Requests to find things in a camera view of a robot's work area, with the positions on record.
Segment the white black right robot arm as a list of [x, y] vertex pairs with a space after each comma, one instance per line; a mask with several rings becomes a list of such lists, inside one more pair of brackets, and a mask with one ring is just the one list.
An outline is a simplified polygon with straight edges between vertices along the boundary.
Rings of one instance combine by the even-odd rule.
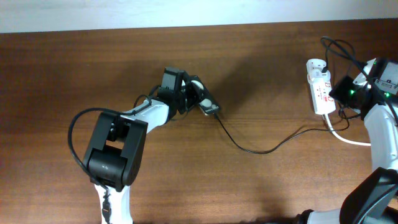
[[355, 79], [344, 77], [335, 86], [331, 86], [324, 60], [310, 59], [306, 67], [316, 114], [327, 117], [339, 102], [364, 121], [372, 173], [346, 197], [341, 208], [306, 210], [294, 223], [397, 223], [397, 210], [389, 206], [397, 196], [397, 62], [374, 58]]

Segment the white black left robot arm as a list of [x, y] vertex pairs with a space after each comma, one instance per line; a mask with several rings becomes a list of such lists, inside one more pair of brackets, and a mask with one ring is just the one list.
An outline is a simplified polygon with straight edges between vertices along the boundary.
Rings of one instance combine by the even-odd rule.
[[97, 108], [99, 112], [84, 158], [71, 154], [94, 183], [102, 223], [132, 223], [130, 186], [139, 172], [146, 136], [167, 124], [177, 113], [201, 107], [206, 114], [216, 108], [196, 75], [167, 67], [162, 83], [140, 95], [129, 111]]

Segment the white power strip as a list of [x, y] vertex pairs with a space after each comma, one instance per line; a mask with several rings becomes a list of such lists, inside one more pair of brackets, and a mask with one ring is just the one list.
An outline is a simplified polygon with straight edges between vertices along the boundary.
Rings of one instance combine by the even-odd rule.
[[307, 75], [312, 96], [313, 109], [317, 115], [326, 115], [336, 110], [331, 92], [330, 72], [322, 73], [320, 70], [312, 70]]

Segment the black smartphone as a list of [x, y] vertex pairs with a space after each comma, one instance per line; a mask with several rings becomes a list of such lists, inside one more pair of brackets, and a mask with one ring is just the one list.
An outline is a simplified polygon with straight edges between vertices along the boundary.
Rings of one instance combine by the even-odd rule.
[[214, 99], [198, 76], [191, 76], [190, 83], [198, 98], [198, 106], [205, 115], [217, 114], [221, 110], [220, 104]]

